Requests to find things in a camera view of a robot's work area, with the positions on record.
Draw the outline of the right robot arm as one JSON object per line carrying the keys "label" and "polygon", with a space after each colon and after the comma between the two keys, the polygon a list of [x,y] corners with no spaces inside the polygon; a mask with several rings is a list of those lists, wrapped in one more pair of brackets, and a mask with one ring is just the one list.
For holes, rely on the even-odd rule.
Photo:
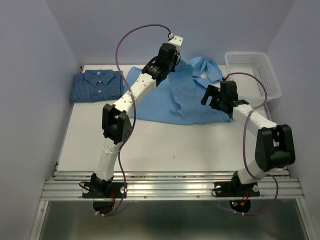
{"label": "right robot arm", "polygon": [[202,105],[222,111],[244,126],[256,137],[254,159],[236,171],[229,181],[214,182],[212,195],[217,198],[260,195],[258,181],[271,170],[292,165],[296,160],[292,129],[287,124],[276,124],[245,100],[238,98],[237,84],[225,80],[219,87],[209,85],[201,100]]}

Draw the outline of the light blue long sleeve shirt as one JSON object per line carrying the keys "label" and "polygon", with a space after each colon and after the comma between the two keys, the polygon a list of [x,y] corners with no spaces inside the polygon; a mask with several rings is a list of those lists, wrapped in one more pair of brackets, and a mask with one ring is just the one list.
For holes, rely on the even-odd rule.
{"label": "light blue long sleeve shirt", "polygon": [[207,87],[219,83],[222,77],[219,66],[210,58],[182,59],[175,72],[152,90],[132,115],[140,120],[174,125],[229,122],[226,113],[201,104]]}

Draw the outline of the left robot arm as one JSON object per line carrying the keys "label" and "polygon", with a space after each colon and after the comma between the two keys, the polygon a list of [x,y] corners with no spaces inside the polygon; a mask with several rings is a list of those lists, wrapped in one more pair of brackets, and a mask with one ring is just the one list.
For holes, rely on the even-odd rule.
{"label": "left robot arm", "polygon": [[134,129],[130,116],[135,107],[165,80],[169,73],[175,71],[182,44],[183,40],[177,38],[163,43],[158,55],[143,67],[128,91],[112,105],[106,104],[103,107],[103,148],[98,167],[91,175],[87,187],[93,198],[107,198],[111,194],[117,155]]}

